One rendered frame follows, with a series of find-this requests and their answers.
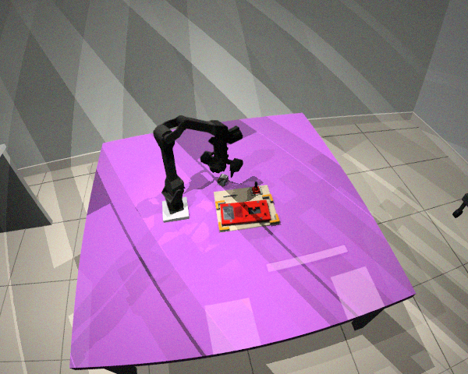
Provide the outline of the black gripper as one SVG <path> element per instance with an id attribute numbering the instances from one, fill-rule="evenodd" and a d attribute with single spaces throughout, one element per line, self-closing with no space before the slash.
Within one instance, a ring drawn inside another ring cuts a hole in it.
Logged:
<path id="1" fill-rule="evenodd" d="M 228 150 L 228 147 L 226 150 L 222 152 L 218 152 L 215 150 L 213 152 L 205 151 L 200 156 L 200 162 L 202 162 L 203 164 L 207 164 L 209 167 L 209 164 L 211 163 L 211 160 L 213 159 L 213 156 L 212 156 L 213 154 L 217 155 L 217 157 L 225 157 L 226 164 L 230 164 L 230 176 L 232 178 L 234 172 L 239 171 L 240 168 L 243 166 L 243 160 L 238 159 L 238 158 L 234 158 L 233 160 L 228 159 L 229 155 L 227 154 L 227 150 Z"/>

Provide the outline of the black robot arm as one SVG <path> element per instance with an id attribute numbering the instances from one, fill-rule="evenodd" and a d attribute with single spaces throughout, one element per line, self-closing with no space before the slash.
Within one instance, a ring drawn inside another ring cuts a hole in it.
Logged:
<path id="1" fill-rule="evenodd" d="M 178 127 L 177 127 L 178 126 Z M 175 131 L 170 128 L 177 127 Z M 155 127 L 153 135 L 156 143 L 161 148 L 161 156 L 165 167 L 165 186 L 161 194 L 165 197 L 170 214 L 177 213 L 183 209 L 184 181 L 176 173 L 176 162 L 173 153 L 175 140 L 178 139 L 185 129 L 200 132 L 209 132 L 214 137 L 209 143 L 215 151 L 222 152 L 227 149 L 227 143 L 232 145 L 243 138 L 238 126 L 228 129 L 219 120 L 201 121 L 195 118 L 179 115 L 174 119 L 165 121 Z M 210 171 L 220 173 L 226 169 L 225 157 L 213 156 L 209 164 Z"/>

